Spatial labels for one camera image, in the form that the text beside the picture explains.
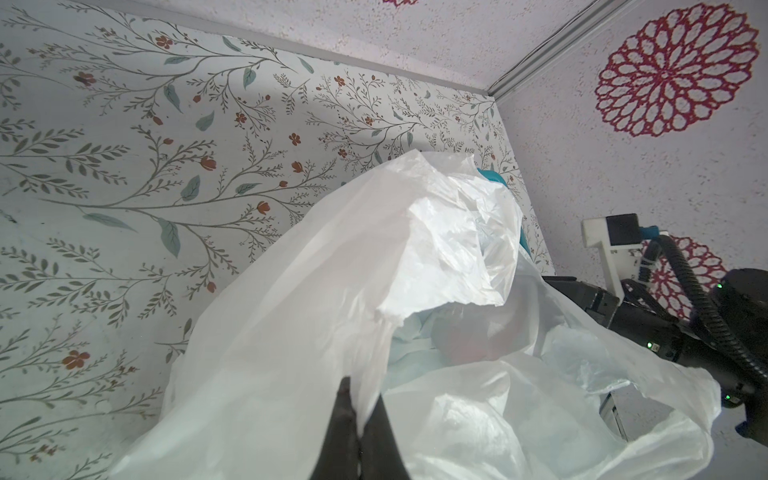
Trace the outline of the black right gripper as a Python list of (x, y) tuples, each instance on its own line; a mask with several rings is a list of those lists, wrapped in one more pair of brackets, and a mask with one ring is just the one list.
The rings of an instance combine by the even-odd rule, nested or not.
[(620, 305), (616, 295), (572, 276), (544, 276), (543, 279), (584, 310), (599, 325), (611, 325)]

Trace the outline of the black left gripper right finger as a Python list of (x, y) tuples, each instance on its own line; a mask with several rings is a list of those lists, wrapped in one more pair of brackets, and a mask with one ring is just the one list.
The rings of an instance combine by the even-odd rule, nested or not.
[(379, 396), (360, 438), (360, 479), (410, 480), (397, 447), (383, 397)]

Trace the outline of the white plastic bag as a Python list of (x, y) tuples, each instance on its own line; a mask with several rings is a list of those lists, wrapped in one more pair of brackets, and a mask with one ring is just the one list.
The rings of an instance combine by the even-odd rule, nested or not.
[(201, 314), (113, 479), (310, 479), (339, 384), (410, 479), (687, 479), (720, 389), (549, 286), (469, 155), (411, 151), (319, 201)]

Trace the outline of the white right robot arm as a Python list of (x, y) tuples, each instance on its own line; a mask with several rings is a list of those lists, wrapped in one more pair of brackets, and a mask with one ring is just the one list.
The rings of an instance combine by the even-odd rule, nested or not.
[(582, 308), (599, 325), (652, 351), (663, 360), (706, 370), (720, 386), (726, 409), (744, 407), (736, 426), (744, 438), (767, 443), (767, 273), (729, 271), (710, 290), (695, 276), (679, 283), (693, 292), (691, 316), (673, 316), (650, 293), (651, 273), (626, 279), (622, 298), (570, 276), (546, 283)]

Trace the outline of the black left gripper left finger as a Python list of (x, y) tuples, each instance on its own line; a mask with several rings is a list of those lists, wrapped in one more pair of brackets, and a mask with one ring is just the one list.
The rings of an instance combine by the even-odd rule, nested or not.
[(350, 395), (351, 379), (338, 387), (325, 438), (310, 480), (355, 480), (359, 478), (357, 414)]

